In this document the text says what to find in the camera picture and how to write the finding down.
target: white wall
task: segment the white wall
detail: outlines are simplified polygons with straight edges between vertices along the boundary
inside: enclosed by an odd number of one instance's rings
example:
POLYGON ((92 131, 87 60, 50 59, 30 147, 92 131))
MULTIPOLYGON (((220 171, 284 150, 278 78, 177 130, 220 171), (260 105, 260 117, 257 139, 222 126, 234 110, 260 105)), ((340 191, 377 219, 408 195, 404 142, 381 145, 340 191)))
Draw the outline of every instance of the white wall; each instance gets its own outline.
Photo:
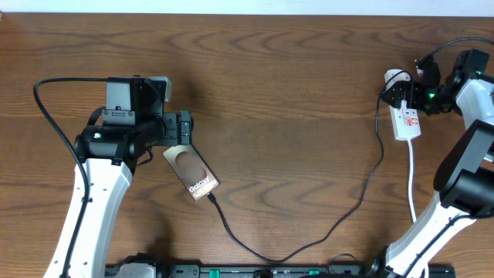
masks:
POLYGON ((0 0, 3 12, 494 16, 494 0, 0 0))

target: white cable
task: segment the white cable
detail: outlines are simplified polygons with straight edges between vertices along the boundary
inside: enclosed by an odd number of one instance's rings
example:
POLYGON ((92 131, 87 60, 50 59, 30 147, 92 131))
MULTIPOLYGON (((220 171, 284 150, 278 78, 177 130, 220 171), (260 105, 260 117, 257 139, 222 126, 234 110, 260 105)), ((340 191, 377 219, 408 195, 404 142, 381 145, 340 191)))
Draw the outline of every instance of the white cable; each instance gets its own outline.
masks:
MULTIPOLYGON (((408 157, 410 158, 410 170, 408 173, 408 205, 410 206, 410 214, 411 214, 411 221, 415 223, 417 221, 417 216, 415 215, 415 207, 414 207, 414 188, 413 188, 413 181, 414 181, 414 149, 411 145, 411 139, 407 139, 408 143, 408 157)), ((429 278, 429 267, 426 264, 424 267, 424 278, 429 278)))

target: power strip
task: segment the power strip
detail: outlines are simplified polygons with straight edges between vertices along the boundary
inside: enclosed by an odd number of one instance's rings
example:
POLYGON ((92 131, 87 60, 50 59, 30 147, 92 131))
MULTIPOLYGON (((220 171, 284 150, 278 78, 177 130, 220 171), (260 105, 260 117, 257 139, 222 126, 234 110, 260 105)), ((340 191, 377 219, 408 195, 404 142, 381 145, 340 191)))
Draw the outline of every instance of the power strip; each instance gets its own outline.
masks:
MULTIPOLYGON (((384 80, 387 82, 394 74, 399 73, 401 69, 390 69, 384 74, 384 80)), ((406 73, 396 76, 387 85, 386 90, 391 88, 396 81, 410 81, 410 76, 406 73)), ((401 101, 401 108, 396 109, 389 106, 391 112, 391 121, 393 123, 394 139, 406 141, 413 139, 421 134, 420 124, 418 123, 418 114, 416 109, 407 108, 407 101, 401 101)))

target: electrical socket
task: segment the electrical socket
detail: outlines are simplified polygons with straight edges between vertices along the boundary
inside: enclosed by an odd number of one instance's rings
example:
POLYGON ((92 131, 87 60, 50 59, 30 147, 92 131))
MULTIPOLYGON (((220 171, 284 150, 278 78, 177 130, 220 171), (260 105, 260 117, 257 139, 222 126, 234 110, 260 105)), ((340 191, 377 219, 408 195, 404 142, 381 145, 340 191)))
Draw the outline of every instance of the electrical socket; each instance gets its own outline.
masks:
MULTIPOLYGON (((390 69, 384 74, 384 79, 387 82, 394 74, 400 72, 401 69, 390 69)), ((402 73, 396 76, 387 85, 386 90, 389 89, 396 81, 405 80, 410 81, 410 76, 406 73, 402 73)), ((418 137, 420 132, 420 124, 418 123, 418 112, 416 109, 407 108, 407 101, 401 101, 401 108, 396 109, 389 106, 391 112, 391 122, 393 124, 394 139, 399 141, 406 141, 418 137)))

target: wooden table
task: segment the wooden table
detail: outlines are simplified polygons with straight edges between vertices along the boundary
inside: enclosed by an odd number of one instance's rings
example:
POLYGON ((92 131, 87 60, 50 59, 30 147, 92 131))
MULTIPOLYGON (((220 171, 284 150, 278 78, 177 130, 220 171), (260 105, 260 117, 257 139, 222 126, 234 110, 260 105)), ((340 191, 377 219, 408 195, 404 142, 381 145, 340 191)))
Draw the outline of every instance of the wooden table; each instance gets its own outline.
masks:
MULTIPOLYGON (((190 110, 197 149, 222 181, 215 191, 234 233, 283 258, 322 238, 354 206, 380 154, 375 101, 383 74, 461 36, 492 38, 494 19, 7 14, 0 22, 0 276, 39 277, 59 239, 74 161, 39 112, 35 81, 59 76, 168 76, 166 110, 190 110)), ((437 55, 447 76, 463 43, 437 55)), ((494 73, 490 63, 488 73, 494 73)), ((74 140, 105 104, 105 86, 47 84, 41 98, 74 140)), ((381 105, 384 163, 361 209, 290 263, 338 253, 374 258, 411 224, 408 150, 381 105)), ((415 204, 431 199, 439 163, 464 132, 456 114, 421 115, 414 140, 415 204)), ((261 263, 226 235, 207 200, 195 203, 156 147, 120 207, 108 263, 137 252, 168 262, 261 263)), ((456 236, 434 259, 458 277, 494 275, 492 222, 456 236)))

